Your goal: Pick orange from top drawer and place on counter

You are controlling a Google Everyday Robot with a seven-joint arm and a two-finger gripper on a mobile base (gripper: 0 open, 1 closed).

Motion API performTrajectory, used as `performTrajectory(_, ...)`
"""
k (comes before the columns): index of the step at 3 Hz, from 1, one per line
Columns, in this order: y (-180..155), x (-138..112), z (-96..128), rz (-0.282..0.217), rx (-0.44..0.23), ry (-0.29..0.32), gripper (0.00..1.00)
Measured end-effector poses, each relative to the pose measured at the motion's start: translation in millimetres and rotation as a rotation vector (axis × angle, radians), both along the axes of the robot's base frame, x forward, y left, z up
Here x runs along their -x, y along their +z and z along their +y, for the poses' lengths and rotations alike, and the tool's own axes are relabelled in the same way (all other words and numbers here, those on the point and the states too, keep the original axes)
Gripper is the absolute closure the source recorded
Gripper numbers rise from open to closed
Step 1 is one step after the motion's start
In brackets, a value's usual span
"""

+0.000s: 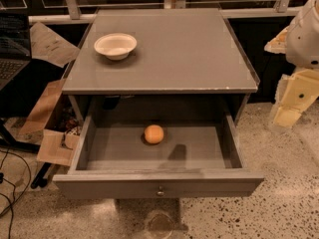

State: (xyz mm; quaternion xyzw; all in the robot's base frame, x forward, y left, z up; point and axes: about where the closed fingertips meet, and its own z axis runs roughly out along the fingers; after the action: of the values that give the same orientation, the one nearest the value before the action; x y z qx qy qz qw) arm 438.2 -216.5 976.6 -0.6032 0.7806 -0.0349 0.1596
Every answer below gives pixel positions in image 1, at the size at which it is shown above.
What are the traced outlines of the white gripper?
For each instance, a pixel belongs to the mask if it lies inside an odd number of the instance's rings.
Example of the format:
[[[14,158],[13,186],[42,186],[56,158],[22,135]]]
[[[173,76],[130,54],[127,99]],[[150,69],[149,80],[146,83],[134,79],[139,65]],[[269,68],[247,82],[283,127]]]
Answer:
[[[284,28],[264,47],[274,54],[286,53],[287,29]],[[273,122],[282,127],[292,127],[319,97],[319,73],[314,70],[301,70],[288,78],[286,91]]]

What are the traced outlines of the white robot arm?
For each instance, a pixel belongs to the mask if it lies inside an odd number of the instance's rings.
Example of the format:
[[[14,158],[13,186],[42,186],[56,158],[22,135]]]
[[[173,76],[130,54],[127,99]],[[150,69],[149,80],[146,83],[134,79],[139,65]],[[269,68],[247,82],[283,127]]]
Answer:
[[[308,0],[264,50],[295,66],[278,83],[272,123],[292,127],[319,97],[319,0]]]

